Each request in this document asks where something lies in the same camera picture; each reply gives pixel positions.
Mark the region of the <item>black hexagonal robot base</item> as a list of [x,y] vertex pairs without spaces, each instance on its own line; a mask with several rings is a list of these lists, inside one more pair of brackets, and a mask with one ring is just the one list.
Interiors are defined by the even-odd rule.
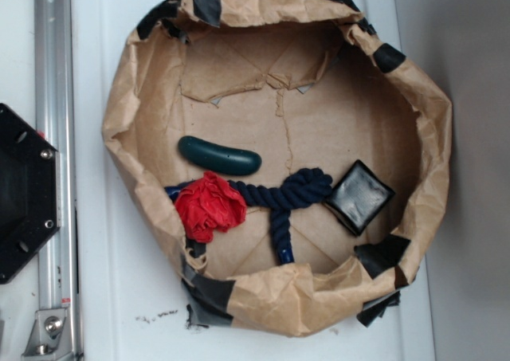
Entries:
[[1,105],[1,283],[10,283],[59,228],[57,150]]

